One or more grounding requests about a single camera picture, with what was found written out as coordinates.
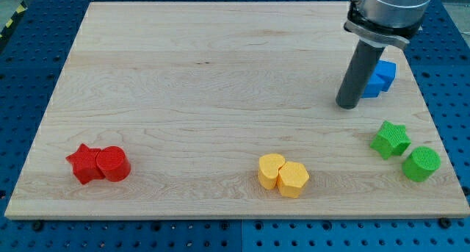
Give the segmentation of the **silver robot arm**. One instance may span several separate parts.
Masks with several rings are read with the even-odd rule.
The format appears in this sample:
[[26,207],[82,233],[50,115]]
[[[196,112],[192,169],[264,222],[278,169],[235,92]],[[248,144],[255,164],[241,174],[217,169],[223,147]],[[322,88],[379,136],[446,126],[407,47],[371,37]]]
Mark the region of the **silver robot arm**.
[[350,0],[344,29],[375,48],[410,43],[431,0]]

